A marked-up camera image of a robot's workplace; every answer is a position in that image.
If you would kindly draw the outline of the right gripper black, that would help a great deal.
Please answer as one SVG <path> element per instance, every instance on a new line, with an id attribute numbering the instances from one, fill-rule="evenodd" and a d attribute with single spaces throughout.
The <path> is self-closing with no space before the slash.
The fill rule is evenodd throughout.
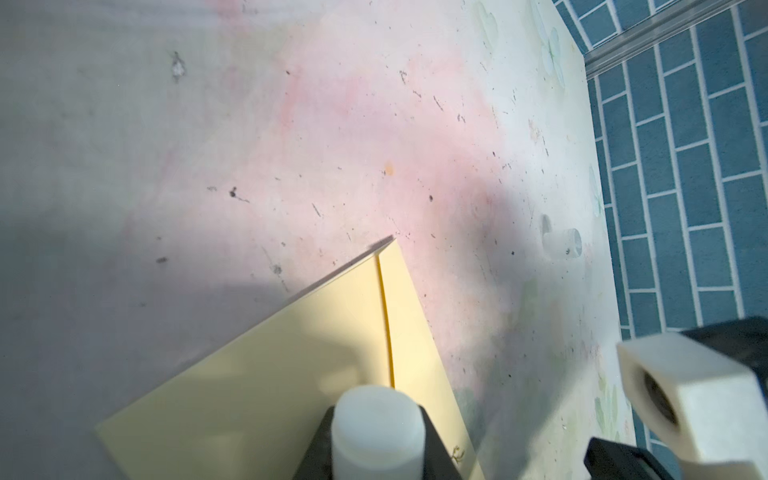
<path id="1" fill-rule="evenodd" d="M 673 480 L 647 450 L 600 438 L 591 438 L 584 465 L 592 480 Z"/>

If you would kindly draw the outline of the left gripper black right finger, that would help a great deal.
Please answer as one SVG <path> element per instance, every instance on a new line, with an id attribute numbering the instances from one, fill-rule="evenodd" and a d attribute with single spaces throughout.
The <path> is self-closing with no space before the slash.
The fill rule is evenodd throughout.
<path id="1" fill-rule="evenodd" d="M 425 426 L 423 480 L 461 480 L 462 477 L 443 444 L 426 409 L 420 406 Z"/>

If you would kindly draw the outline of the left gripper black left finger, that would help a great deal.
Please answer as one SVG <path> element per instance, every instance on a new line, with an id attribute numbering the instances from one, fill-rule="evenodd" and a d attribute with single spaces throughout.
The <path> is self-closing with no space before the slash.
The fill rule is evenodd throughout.
<path id="1" fill-rule="evenodd" d="M 332 480 L 332 438 L 331 425 L 334 407 L 325 412 L 305 454 L 300 461 L 293 480 Z"/>

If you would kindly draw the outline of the white glue stick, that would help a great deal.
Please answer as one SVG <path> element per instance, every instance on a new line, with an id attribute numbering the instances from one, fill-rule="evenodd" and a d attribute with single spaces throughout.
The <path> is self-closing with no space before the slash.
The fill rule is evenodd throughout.
<path id="1" fill-rule="evenodd" d="M 335 479 L 420 479 L 426 427 L 420 407 L 390 387 L 346 391 L 331 422 Z"/>

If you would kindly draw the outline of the clear glue stick cap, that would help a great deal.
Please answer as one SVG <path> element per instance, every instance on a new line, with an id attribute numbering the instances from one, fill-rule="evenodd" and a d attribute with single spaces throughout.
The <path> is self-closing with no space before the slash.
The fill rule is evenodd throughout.
<path id="1" fill-rule="evenodd" d="M 552 259 L 571 260 L 582 255 L 580 232 L 575 228 L 549 230 L 542 235 L 544 252 Z"/>

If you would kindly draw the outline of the right aluminium corner post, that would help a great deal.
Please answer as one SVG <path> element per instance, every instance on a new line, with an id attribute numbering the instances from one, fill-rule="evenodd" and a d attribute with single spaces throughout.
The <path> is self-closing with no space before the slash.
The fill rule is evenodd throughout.
<path id="1" fill-rule="evenodd" d="M 674 1 L 659 13 L 589 51 L 584 56 L 586 79 L 591 80 L 633 56 L 684 30 L 738 5 L 737 0 Z"/>

